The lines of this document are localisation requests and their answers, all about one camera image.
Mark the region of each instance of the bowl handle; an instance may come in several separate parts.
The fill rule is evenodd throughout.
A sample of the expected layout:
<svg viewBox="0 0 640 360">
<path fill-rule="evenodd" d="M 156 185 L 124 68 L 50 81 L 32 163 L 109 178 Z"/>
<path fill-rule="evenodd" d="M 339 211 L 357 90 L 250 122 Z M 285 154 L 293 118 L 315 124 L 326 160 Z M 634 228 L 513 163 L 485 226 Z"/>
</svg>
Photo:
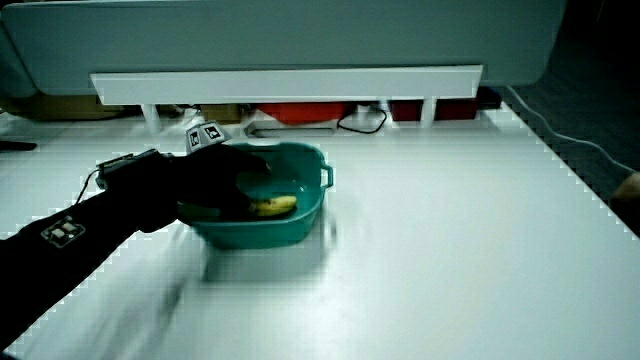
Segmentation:
<svg viewBox="0 0 640 360">
<path fill-rule="evenodd" d="M 326 163 L 322 163 L 320 165 L 321 168 L 327 170 L 327 184 L 322 186 L 323 190 L 326 190 L 327 188 L 330 188 L 333 186 L 333 168 L 329 165 L 327 165 Z"/>
</svg>

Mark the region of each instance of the banana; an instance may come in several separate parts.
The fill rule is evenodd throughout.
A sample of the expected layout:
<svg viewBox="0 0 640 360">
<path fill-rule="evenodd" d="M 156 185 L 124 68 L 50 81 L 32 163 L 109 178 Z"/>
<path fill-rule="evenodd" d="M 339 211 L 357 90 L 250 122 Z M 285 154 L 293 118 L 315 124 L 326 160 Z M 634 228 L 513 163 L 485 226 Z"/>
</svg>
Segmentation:
<svg viewBox="0 0 640 360">
<path fill-rule="evenodd" d="M 298 199 L 295 196 L 279 196 L 266 200 L 253 200 L 256 207 L 256 216 L 276 216 L 284 214 L 296 206 Z"/>
</svg>

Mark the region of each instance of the white tabletop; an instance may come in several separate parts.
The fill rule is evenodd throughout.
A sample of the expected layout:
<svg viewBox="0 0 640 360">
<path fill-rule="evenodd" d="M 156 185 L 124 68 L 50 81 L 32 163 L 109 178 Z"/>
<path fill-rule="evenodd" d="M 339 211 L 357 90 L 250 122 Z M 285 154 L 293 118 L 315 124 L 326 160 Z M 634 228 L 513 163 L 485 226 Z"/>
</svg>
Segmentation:
<svg viewBox="0 0 640 360">
<path fill-rule="evenodd" d="M 24 359 L 639 358 L 638 239 L 510 109 L 485 115 L 480 126 L 287 139 L 317 146 L 335 169 L 300 244 L 219 252 L 178 222 L 136 234 L 10 350 Z M 69 206 L 98 162 L 185 149 L 181 127 L 154 137 L 142 121 L 11 124 L 5 138 L 14 126 L 42 138 L 36 152 L 0 154 L 2 237 Z"/>
</svg>

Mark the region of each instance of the cardboard box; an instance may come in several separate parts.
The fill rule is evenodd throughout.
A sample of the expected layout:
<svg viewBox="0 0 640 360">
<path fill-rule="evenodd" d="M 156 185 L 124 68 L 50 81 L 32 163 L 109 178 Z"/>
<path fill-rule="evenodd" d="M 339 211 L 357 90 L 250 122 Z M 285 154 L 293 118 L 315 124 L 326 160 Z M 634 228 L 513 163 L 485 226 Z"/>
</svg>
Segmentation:
<svg viewBox="0 0 640 360">
<path fill-rule="evenodd" d="M 200 105 L 205 121 L 215 120 L 220 125 L 239 124 L 243 110 L 240 104 Z"/>
</svg>

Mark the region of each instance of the plastic bowl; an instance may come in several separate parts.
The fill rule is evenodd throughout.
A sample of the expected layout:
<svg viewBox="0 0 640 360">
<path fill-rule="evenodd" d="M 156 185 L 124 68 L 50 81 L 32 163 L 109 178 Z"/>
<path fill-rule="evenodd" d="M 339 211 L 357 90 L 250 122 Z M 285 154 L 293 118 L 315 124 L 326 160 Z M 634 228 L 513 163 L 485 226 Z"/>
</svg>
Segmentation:
<svg viewBox="0 0 640 360">
<path fill-rule="evenodd" d="M 223 221 L 216 216 L 215 210 L 182 205 L 180 220 L 219 249 L 272 248 L 303 240 L 311 231 L 325 190 L 333 186 L 333 169 L 326 164 L 322 153 L 313 146 L 292 142 L 230 146 L 262 157 L 271 167 L 270 176 L 240 174 L 237 180 L 240 190 L 255 199 L 295 195 L 298 198 L 296 208 L 278 218 Z M 322 185 L 323 170 L 327 171 L 325 185 Z"/>
</svg>

